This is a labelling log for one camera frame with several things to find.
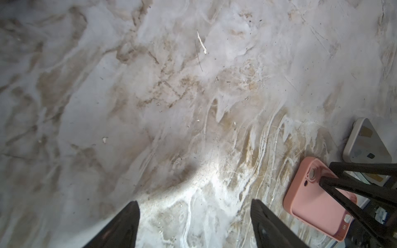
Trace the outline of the pink phone case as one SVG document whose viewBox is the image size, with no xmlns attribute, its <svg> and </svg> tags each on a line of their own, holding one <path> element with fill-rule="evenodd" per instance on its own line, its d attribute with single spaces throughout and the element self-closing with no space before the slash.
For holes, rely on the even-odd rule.
<svg viewBox="0 0 397 248">
<path fill-rule="evenodd" d="M 283 207 L 293 217 L 341 242 L 352 216 L 319 185 L 320 178 L 337 176 L 321 160 L 304 158 L 287 190 Z"/>
</svg>

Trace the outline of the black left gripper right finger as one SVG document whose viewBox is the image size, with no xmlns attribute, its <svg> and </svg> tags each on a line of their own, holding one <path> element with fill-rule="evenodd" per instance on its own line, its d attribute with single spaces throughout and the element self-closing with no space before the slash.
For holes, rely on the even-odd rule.
<svg viewBox="0 0 397 248">
<path fill-rule="evenodd" d="M 307 247 L 307 245 L 259 199 L 252 200 L 250 217 L 258 248 Z"/>
</svg>

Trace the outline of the black smartphone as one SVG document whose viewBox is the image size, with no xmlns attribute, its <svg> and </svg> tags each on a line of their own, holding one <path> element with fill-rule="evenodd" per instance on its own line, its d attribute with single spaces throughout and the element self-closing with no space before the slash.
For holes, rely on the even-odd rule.
<svg viewBox="0 0 397 248">
<path fill-rule="evenodd" d="M 354 122 L 342 157 L 347 163 L 392 163 L 391 154 L 368 118 L 359 118 Z"/>
</svg>

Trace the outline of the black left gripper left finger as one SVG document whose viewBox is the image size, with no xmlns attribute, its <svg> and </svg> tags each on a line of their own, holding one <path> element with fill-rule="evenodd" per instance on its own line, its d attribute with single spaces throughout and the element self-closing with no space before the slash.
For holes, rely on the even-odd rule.
<svg viewBox="0 0 397 248">
<path fill-rule="evenodd" d="M 131 201 L 83 248 L 135 248 L 139 221 L 138 202 Z"/>
</svg>

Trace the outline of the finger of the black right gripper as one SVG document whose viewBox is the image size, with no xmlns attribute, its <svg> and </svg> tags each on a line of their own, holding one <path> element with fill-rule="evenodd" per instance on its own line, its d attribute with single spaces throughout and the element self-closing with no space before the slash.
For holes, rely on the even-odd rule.
<svg viewBox="0 0 397 248">
<path fill-rule="evenodd" d="M 343 195 L 340 190 L 349 193 L 358 194 L 370 200 L 376 201 L 397 209 L 397 190 L 379 187 L 376 185 L 367 185 L 362 182 L 354 182 L 348 179 L 321 177 L 319 185 L 332 198 L 334 198 L 342 207 L 344 207 L 375 239 L 395 239 L 397 233 L 396 224 L 383 225 L 377 222 L 370 215 L 365 213 L 357 204 Z"/>
<path fill-rule="evenodd" d="M 397 164 L 396 163 L 346 163 L 332 162 L 329 168 L 339 178 L 353 178 L 351 172 L 359 180 L 366 184 L 372 184 L 390 189 L 397 188 Z"/>
</svg>

